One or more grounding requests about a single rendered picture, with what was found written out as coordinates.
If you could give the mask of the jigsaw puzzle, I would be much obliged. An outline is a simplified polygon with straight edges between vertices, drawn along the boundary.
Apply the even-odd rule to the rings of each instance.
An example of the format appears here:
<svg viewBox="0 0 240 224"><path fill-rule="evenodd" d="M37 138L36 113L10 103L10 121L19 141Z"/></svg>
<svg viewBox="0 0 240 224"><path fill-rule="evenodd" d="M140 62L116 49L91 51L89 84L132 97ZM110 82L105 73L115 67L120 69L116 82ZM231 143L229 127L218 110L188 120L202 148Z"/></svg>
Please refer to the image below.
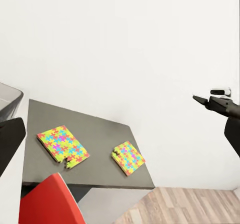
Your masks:
<svg viewBox="0 0 240 224"><path fill-rule="evenodd" d="M129 141L115 147L114 151L116 151L119 155L116 156L116 153L112 152L112 157L123 169L127 177L146 162L143 156L139 154Z"/></svg>
<svg viewBox="0 0 240 224"><path fill-rule="evenodd" d="M67 158L66 168L72 168L90 156L65 125L40 133L37 138L57 162L62 163Z"/></svg>

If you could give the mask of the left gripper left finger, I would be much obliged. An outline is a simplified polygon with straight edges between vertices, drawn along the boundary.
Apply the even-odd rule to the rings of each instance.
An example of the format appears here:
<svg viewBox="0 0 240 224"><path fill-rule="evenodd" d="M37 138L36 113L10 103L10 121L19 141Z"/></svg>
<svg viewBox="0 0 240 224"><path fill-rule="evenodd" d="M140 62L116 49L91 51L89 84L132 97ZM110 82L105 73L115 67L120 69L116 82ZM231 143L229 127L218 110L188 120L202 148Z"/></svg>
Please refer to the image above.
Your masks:
<svg viewBox="0 0 240 224"><path fill-rule="evenodd" d="M22 117L0 123L0 177L26 137Z"/></svg>

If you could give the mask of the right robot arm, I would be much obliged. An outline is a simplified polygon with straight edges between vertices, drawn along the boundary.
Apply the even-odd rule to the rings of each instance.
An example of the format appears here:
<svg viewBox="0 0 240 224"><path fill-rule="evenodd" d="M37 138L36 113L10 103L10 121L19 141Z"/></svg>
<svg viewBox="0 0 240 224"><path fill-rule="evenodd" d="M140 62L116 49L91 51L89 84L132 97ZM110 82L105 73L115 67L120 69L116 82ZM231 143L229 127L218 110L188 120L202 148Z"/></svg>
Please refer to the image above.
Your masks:
<svg viewBox="0 0 240 224"><path fill-rule="evenodd" d="M240 105L235 104L232 100L232 89L212 89L210 93L211 95L219 95L220 97L210 96L208 100L194 95L192 98L210 111L226 117L240 119Z"/></svg>

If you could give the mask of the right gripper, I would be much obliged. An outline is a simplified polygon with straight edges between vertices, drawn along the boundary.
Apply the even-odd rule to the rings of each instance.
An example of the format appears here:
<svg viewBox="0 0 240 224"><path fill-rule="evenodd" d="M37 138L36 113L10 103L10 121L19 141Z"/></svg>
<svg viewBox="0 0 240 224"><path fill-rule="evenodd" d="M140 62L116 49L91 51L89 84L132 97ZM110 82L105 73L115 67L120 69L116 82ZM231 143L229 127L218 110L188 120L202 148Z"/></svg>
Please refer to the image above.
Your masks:
<svg viewBox="0 0 240 224"><path fill-rule="evenodd" d="M197 102L205 106L206 109L216 112L226 117L234 117L238 111L239 107L231 98L220 98L215 96L210 96L209 100L194 95L192 97Z"/></svg>

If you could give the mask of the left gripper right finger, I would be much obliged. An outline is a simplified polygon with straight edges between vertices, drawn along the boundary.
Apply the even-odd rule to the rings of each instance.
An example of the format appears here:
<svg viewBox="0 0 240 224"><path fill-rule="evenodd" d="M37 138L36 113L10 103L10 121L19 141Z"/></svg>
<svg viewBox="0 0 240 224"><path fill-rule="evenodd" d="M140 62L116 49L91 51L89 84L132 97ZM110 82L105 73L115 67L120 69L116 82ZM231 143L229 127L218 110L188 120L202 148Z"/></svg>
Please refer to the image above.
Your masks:
<svg viewBox="0 0 240 224"><path fill-rule="evenodd" d="M240 119L227 117L224 135L240 157Z"/></svg>

